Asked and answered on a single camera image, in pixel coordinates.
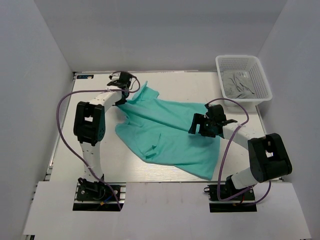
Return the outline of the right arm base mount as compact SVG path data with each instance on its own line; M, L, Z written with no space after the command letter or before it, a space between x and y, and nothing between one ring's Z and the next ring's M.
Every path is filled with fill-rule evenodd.
M203 189L208 194L209 211L211 213L253 213L257 212L257 206L254 191L252 189L236 196L228 201L218 199L218 185L210 184Z

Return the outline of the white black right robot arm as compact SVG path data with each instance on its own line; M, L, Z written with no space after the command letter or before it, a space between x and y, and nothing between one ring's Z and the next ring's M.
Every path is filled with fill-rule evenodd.
M277 133L258 134L247 129L244 123L227 119L224 108L206 104L205 114L196 113L189 129L190 134L203 137L220 137L248 151L249 167L226 178L216 185L216 197L220 202L236 200L255 185L290 175L292 163L281 136Z

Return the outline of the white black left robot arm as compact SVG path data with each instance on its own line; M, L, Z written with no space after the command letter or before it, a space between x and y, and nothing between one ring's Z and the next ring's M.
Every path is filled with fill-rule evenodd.
M73 133L77 137L84 160L84 176L78 183L90 196L99 200L105 196L106 187L101 182L100 144L106 133L106 112L112 106L127 102L133 83L137 80L129 72L110 74L106 89L90 101L80 101L76 106Z

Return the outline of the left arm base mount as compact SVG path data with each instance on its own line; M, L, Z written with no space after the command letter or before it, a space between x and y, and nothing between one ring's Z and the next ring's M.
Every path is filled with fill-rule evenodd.
M84 184L77 184L73 201L76 212L119 212L116 197L106 185L99 185L97 190Z

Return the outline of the teal green t shirt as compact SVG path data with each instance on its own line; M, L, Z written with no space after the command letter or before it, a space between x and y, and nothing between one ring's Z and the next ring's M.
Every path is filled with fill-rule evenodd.
M194 114L205 114L202 103L167 101L145 83L118 108L124 122L115 133L144 162L175 166L211 180L220 154L220 138L189 134Z

